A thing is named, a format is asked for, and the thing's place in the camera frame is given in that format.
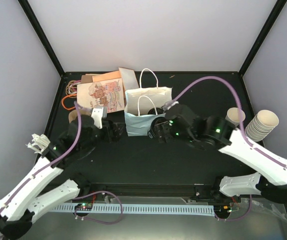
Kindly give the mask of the black coffee cup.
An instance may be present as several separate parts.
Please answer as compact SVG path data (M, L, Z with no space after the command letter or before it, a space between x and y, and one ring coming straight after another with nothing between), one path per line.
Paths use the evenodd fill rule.
M147 136L150 139L157 139L158 138L157 128L155 126L151 126L149 131L147 132Z

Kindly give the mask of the light blue paper bag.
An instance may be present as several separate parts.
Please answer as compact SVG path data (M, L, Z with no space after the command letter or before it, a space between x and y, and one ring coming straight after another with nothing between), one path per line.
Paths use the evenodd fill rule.
M149 68L144 68L139 76L139 88L125 91L124 120L129 137L147 136L152 121L155 118L165 116L165 114L147 115L148 111L152 108L162 108L166 102L172 100L172 89L159 86L159 80L155 74L153 74L156 80L155 86L143 87L142 77L144 71L153 72Z

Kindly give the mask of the brown pulp cup carrier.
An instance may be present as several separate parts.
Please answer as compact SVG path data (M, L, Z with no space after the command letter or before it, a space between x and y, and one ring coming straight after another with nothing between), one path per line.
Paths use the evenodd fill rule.
M76 110L76 109L72 110L72 111L68 114L68 122L71 123L71 122L74 121L77 117L78 117L77 110Z

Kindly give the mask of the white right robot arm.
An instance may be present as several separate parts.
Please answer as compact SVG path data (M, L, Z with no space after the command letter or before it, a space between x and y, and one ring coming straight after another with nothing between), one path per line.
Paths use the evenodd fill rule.
M188 106L175 104L152 122L148 136L161 143L181 140L200 150L217 150L255 171L217 177L210 190L217 202L238 195L259 195L275 203L287 203L287 159L243 136L239 128L222 117L202 118Z

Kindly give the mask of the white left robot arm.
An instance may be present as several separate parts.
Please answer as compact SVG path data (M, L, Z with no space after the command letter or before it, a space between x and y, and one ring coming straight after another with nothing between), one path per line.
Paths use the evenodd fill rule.
M41 192L69 165L88 156L99 143L112 143L121 138L122 123L107 119L100 123L96 126L96 121L86 115L73 120L67 130L48 144L22 181L0 199L1 238L17 240L54 207L90 196L91 183L81 173L73 174L44 194Z

